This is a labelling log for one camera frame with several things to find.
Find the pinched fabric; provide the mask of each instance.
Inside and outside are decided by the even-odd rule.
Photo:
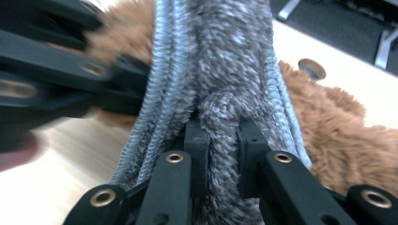
[[[256,199],[239,197],[237,127],[251,117],[272,150],[306,165],[299,122],[272,43],[268,0],[158,0],[145,99],[111,180],[130,189],[198,109],[209,134],[209,187],[194,224],[261,224]]]

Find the gray fabric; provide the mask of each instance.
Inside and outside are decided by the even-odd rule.
[[[198,108],[211,140],[210,182],[194,200],[194,223],[260,224],[257,200],[238,196],[239,121],[252,117],[271,149],[311,167],[273,50],[269,2],[158,0],[156,9],[153,83],[111,183],[130,189],[145,181]]]

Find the wooden table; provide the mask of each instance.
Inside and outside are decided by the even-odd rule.
[[[360,60],[275,22],[280,59],[296,65],[301,58],[320,63],[328,75],[320,82],[339,86],[368,109],[368,125],[398,128],[398,80]],[[61,224],[90,188],[107,183],[128,132],[96,119],[63,119],[38,129],[41,156],[19,168],[0,172],[0,224]]]

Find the gray fuzzy fabric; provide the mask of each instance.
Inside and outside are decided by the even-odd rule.
[[[192,110],[198,108],[202,128],[211,140],[210,182],[205,196],[194,200],[193,223],[261,224],[257,200],[240,199],[237,190],[239,121],[252,117],[271,149],[293,153],[311,167],[273,51],[269,2],[164,0],[157,2],[157,19],[160,16],[164,19],[161,10],[169,10],[169,14],[175,15],[169,18],[170,21],[180,19],[179,26],[178,22],[172,25],[174,32],[168,38],[172,40],[171,58],[180,53],[176,56],[185,61],[157,56],[158,51],[164,51],[164,43],[160,45],[159,40],[157,44],[156,37],[164,35],[163,38],[167,38],[158,25],[153,67],[169,63],[171,66],[164,74],[167,80],[160,92],[161,100],[153,104],[156,107],[151,116],[145,111],[140,113],[129,141],[139,143],[126,145],[111,183],[130,189],[147,179],[159,153],[183,128]],[[149,82],[156,76],[155,71],[151,71]],[[181,90],[168,95],[173,81],[182,77]],[[153,97],[146,93],[145,104]],[[164,102],[171,98],[175,105],[165,106]],[[168,117],[167,107],[173,110]]]

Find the brown fur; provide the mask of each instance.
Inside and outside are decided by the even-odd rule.
[[[102,15],[106,24],[89,34],[88,53],[109,65],[120,53],[148,65],[151,61],[153,1],[129,2]],[[366,127],[365,109],[340,88],[311,81],[303,71],[281,62],[290,97],[301,125],[312,173],[341,194],[356,184],[384,188],[398,196],[398,130]],[[131,129],[135,117],[101,112],[110,126]]]

